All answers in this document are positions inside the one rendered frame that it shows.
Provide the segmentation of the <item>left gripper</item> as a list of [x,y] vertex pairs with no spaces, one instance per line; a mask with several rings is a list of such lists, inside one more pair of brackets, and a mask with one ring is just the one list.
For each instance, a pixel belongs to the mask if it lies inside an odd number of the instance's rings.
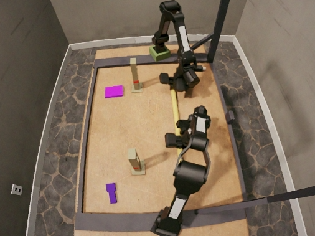
[[182,136],[176,135],[175,133],[166,133],[164,135],[165,146],[167,148],[186,148],[190,140],[190,138],[187,136],[187,130],[188,128],[185,129],[185,133],[181,134]]

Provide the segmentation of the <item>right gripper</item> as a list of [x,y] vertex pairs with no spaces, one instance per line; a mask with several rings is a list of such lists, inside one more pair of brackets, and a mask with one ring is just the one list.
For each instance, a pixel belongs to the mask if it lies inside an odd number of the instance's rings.
[[169,77],[168,73],[160,73],[159,78],[160,78],[160,83],[165,84],[165,85],[170,85],[170,90],[172,89],[172,86],[174,86],[173,80],[176,77],[184,78],[183,75],[181,75],[177,70],[176,73],[173,74],[173,77]]

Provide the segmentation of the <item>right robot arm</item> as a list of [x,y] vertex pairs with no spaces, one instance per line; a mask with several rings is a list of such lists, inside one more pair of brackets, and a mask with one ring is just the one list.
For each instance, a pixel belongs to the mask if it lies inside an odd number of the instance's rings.
[[[157,54],[166,51],[164,43],[169,41],[167,30],[169,28],[170,21],[173,22],[179,46],[177,51],[177,59],[179,62],[177,71],[184,76],[184,78],[176,77],[173,80],[174,90],[176,92],[186,92],[190,87],[194,87],[200,82],[200,79],[194,72],[194,69],[197,68],[197,60],[194,50],[189,45],[184,23],[184,15],[180,12],[181,9],[182,7],[175,0],[161,2],[159,10],[162,12],[162,16],[159,30],[155,32],[154,37],[151,38],[156,47],[153,47],[153,49]],[[177,11],[180,13],[177,13]]]

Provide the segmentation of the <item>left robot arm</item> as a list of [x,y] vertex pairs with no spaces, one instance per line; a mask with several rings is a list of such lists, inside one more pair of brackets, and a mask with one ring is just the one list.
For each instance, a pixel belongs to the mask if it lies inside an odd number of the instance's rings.
[[[207,181],[211,160],[207,151],[209,139],[207,139],[206,125],[209,129],[210,124],[210,116],[207,115],[207,110],[202,105],[194,108],[194,113],[189,115],[188,120],[181,119],[176,122],[177,128],[181,129],[180,135],[188,128],[187,136],[190,140],[188,146],[179,154],[177,159],[173,173],[175,177],[173,186],[176,191],[170,207],[166,206],[162,215],[160,214],[156,218],[154,231],[157,233],[166,236],[178,236],[183,223],[182,213],[190,195],[199,192],[202,185]],[[180,160],[189,148],[203,152],[206,167]]]

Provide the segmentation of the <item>long yellow rail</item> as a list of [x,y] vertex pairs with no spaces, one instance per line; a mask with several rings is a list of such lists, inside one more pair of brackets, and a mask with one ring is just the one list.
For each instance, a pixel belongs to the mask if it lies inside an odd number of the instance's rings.
[[[173,107],[173,114],[174,114],[175,131],[176,131],[176,135],[180,135],[179,132],[181,131],[181,129],[177,128],[177,126],[176,126],[176,122],[177,122],[177,120],[179,120],[179,114],[178,114],[178,108],[177,108],[176,91],[174,90],[174,86],[172,86],[172,89],[171,89],[171,97],[172,97],[172,107]],[[179,154],[182,150],[183,149],[177,149],[178,157],[179,157]],[[180,160],[184,160],[184,155],[180,158]],[[179,162],[180,162],[180,160],[179,160]]]

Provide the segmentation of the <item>purple rectangular block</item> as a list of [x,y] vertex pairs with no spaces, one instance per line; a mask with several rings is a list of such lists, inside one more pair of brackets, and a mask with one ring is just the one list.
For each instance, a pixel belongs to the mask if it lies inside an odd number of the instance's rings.
[[123,97],[123,86],[105,87],[105,98]]

